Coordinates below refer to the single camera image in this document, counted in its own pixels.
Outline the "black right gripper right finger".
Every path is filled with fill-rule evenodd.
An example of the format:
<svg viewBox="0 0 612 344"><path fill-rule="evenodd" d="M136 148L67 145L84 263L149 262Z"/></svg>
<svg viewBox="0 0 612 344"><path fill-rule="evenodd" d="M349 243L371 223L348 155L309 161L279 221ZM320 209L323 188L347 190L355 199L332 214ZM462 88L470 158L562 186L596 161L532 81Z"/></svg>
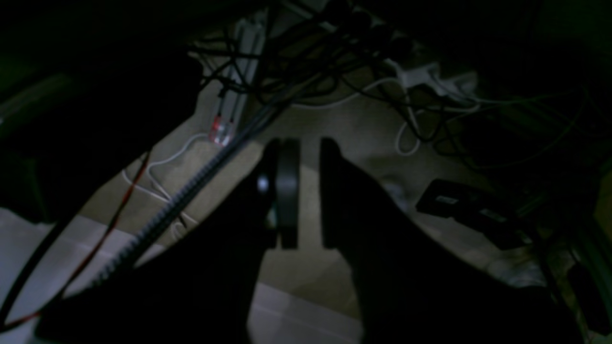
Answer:
<svg viewBox="0 0 612 344"><path fill-rule="evenodd" d="M579 344L544 287L510 287L416 226L333 139L319 153L323 244L348 262L364 344Z"/></svg>

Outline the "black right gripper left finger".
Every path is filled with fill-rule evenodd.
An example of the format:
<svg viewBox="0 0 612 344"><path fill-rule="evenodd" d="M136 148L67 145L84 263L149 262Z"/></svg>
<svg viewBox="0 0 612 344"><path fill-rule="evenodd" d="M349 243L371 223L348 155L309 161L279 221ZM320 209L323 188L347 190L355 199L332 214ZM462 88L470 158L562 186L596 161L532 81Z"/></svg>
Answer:
<svg viewBox="0 0 612 344"><path fill-rule="evenodd" d="M300 143L274 139L253 170L177 244L136 265L126 248L88 288L50 306L38 344L248 344L266 250L297 248Z"/></svg>

